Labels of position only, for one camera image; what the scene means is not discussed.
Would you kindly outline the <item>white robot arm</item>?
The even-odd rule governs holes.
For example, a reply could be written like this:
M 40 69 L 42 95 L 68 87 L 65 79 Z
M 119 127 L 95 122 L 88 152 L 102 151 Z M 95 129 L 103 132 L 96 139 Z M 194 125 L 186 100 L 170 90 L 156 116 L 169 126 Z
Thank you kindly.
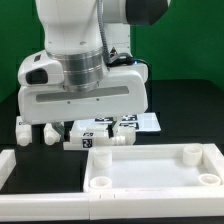
M 171 0 L 35 0 L 45 49 L 18 71 L 19 110 L 31 125 L 141 114 L 147 67 L 110 54 L 104 26 L 152 25 Z

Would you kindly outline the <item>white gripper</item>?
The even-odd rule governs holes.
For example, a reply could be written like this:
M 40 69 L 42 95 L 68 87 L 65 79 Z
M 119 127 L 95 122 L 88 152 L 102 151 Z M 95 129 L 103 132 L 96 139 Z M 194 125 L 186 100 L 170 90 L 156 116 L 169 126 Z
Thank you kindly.
M 45 51 L 40 51 L 25 60 L 52 59 Z M 112 131 L 116 133 L 121 116 L 141 114 L 147 110 L 147 79 L 147 66 L 134 63 L 106 69 L 104 78 L 86 92 L 69 92 L 64 89 L 64 81 L 42 86 L 20 84 L 20 116 L 31 125 L 54 123 L 53 129 L 61 136 L 65 134 L 65 128 L 60 122 L 114 117 Z

